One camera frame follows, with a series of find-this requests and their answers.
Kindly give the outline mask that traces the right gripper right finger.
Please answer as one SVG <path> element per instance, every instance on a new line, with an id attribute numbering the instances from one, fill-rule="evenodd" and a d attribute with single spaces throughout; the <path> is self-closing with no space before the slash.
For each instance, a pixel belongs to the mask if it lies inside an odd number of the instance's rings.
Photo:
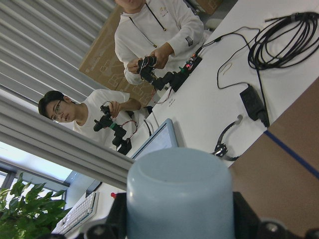
<path id="1" fill-rule="evenodd" d="M 233 192 L 234 232 L 236 239 L 300 239 L 275 220 L 262 220 L 240 192 Z"/>

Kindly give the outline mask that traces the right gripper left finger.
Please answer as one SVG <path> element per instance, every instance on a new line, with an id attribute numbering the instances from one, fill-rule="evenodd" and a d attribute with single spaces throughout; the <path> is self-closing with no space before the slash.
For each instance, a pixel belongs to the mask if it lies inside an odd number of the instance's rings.
<path id="1" fill-rule="evenodd" d="M 72 234 L 64 236 L 51 233 L 52 239 L 124 239 L 126 233 L 126 193 L 112 194 L 107 199 L 100 192 L 95 216 Z"/>

